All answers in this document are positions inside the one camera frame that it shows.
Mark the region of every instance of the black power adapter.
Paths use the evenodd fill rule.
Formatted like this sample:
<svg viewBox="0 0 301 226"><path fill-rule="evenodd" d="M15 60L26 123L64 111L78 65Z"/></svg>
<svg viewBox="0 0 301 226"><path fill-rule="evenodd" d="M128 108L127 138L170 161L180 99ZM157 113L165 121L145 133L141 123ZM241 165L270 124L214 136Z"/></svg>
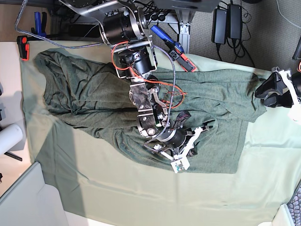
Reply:
<svg viewBox="0 0 301 226"><path fill-rule="evenodd" d="M213 28L211 41L216 44L226 43L227 11L216 8L213 15Z"/></svg>
<svg viewBox="0 0 301 226"><path fill-rule="evenodd" d="M243 30L242 10L240 5L228 5L228 37L241 40Z"/></svg>

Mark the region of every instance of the metal stand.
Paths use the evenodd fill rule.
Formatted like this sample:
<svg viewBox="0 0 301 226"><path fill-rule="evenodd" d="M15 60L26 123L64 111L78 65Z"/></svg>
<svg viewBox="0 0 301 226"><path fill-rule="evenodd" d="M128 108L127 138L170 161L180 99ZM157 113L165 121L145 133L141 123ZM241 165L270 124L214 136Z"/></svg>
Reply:
<svg viewBox="0 0 301 226"><path fill-rule="evenodd" d="M177 10L176 13L169 13L164 21L152 21L155 23L169 24L171 28L178 34L178 42L181 43L184 52L189 53L190 44L190 26L195 11Z"/></svg>

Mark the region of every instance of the white paper roll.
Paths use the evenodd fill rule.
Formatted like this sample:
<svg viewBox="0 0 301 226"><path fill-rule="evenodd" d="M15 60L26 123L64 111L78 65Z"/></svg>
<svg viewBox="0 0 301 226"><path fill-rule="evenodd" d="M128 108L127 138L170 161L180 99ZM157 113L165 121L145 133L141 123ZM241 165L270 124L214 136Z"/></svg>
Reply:
<svg viewBox="0 0 301 226"><path fill-rule="evenodd" d="M0 132L0 154L9 151L23 139L23 132L16 124L11 124Z"/></svg>

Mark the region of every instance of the wrinkled fabric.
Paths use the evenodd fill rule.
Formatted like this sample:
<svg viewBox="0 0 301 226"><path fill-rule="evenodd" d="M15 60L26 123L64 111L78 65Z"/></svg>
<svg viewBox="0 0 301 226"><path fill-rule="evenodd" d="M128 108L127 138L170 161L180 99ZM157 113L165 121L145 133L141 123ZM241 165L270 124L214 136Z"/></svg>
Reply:
<svg viewBox="0 0 301 226"><path fill-rule="evenodd" d="M35 58L46 77L45 103L49 112L76 129L102 138L127 158L171 170L165 157L145 148L136 127L137 109L130 102L129 83L116 76L112 64L95 63L45 51ZM173 73L157 70L159 79L172 82ZM265 112L253 94L258 77L238 70L177 73L177 85L187 92L177 112L188 110L186 128L208 123L210 131L196 141L198 155L190 158L188 172L235 173L244 146L248 122Z"/></svg>

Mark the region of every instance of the robotic arm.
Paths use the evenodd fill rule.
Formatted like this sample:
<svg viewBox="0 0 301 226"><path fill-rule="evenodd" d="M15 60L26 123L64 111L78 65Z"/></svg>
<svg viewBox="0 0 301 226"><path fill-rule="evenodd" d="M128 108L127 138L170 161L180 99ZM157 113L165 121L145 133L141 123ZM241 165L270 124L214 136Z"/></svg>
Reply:
<svg viewBox="0 0 301 226"><path fill-rule="evenodd" d="M76 13L99 22L102 39L112 49L112 62L118 77L131 80L129 98L138 110L137 127L141 136L149 138L144 146L168 158L175 173L187 170L190 166L187 156L197 154L194 142L208 127L197 127L194 131L183 129L184 122L191 117L186 111L181 112L176 121L170 120L175 69L174 83L170 84L173 87L170 106L167 106L158 97L162 82L151 74L157 69L153 48L158 47L153 46L151 36L145 33L148 26L142 9L131 1L121 0L111 0L96 6L86 0L60 1ZM108 16L107 12L117 9L116 14ZM150 147L153 140L160 144Z"/></svg>

